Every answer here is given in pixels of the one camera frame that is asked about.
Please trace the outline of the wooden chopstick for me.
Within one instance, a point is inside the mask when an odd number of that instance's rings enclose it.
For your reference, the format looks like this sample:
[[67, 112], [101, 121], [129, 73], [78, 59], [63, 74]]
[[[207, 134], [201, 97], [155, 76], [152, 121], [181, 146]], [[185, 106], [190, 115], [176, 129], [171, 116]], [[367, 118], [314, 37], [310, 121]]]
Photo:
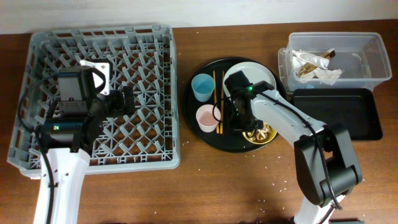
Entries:
[[221, 79], [221, 123], [220, 123], [220, 134], [223, 134], [223, 116], [224, 116], [224, 88], [223, 88], [224, 71], [222, 71]]
[[[216, 84], [216, 74], [215, 74], [215, 71], [213, 70], [213, 79], [214, 79], [214, 82], [215, 82], [215, 89], [214, 89], [214, 111], [215, 111], [215, 108], [217, 107], [217, 84]], [[216, 125], [216, 133], [217, 134], [219, 134], [220, 133], [220, 124], [218, 123], [217, 125]]]

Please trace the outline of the pink plastic cup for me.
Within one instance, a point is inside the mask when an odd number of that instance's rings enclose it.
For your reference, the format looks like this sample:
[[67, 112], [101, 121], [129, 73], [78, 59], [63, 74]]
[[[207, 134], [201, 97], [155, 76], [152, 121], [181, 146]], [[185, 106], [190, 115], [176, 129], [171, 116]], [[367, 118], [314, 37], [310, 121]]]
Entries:
[[196, 120], [200, 129], [205, 133], [210, 133], [216, 129], [221, 120], [221, 112], [213, 105], [203, 105], [196, 113]]

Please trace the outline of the grey round plate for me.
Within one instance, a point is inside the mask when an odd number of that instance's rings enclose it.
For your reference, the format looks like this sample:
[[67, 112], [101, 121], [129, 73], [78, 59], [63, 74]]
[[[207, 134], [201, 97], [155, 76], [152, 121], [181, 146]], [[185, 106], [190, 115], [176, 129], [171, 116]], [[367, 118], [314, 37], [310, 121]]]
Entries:
[[224, 76], [223, 89], [227, 97], [229, 97], [230, 94], [229, 90], [226, 87], [225, 81], [231, 74], [238, 71], [242, 71], [248, 78], [250, 83], [256, 84], [260, 81], [266, 81], [267, 83], [270, 83], [274, 88], [277, 88], [276, 80], [272, 72], [268, 68], [256, 62], [241, 62], [229, 68]]

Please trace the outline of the blue plastic cup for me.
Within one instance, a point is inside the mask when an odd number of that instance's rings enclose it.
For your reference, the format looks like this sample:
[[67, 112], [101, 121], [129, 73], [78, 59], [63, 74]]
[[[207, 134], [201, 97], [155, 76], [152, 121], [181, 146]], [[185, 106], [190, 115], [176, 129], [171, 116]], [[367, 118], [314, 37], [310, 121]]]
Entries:
[[191, 86], [195, 98], [200, 102], [206, 102], [213, 94], [215, 81], [212, 76], [200, 73], [193, 77]]

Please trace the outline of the white paper napkins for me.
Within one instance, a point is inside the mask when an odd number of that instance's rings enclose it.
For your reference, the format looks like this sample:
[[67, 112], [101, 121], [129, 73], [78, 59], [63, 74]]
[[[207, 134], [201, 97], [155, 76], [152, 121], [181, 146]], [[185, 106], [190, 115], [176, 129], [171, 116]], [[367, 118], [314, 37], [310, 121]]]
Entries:
[[327, 66], [326, 68], [318, 67], [313, 72], [310, 72], [306, 75], [303, 75], [302, 77], [299, 77], [298, 72], [305, 64], [305, 60], [302, 60], [302, 57], [306, 54], [308, 54], [308, 56], [309, 55], [314, 56], [315, 54], [301, 51], [301, 50], [300, 51], [293, 50], [292, 54], [293, 54], [292, 65], [294, 67], [295, 76], [298, 78], [298, 81], [300, 83], [305, 83], [305, 82], [308, 82], [313, 79], [322, 79], [322, 80], [324, 80], [324, 83], [326, 83], [327, 85], [333, 85], [336, 82], [336, 80], [339, 79], [339, 77], [343, 73], [343, 71], [341, 69], [330, 70], [330, 69], [328, 69], [328, 66]]

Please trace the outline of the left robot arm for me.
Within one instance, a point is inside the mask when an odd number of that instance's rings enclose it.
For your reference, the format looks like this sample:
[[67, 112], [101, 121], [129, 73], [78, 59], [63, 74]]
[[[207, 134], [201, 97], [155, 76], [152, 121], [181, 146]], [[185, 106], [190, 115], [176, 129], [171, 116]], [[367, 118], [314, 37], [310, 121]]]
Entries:
[[111, 90], [107, 60], [80, 60], [56, 74], [59, 96], [35, 128], [40, 149], [40, 189], [34, 223], [76, 223], [81, 188], [103, 121], [134, 114], [129, 86]]

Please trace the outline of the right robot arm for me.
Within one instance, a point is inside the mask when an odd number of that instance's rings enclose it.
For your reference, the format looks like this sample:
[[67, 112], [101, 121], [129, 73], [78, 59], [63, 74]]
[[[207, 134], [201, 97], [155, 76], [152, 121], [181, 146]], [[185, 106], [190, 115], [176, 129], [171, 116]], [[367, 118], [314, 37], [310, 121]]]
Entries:
[[291, 105], [265, 80], [250, 82], [242, 71], [225, 76], [223, 86], [234, 109], [233, 128], [257, 131], [264, 123], [294, 149], [298, 185], [303, 193], [290, 223], [329, 223], [341, 201], [363, 176], [348, 130], [327, 125]]

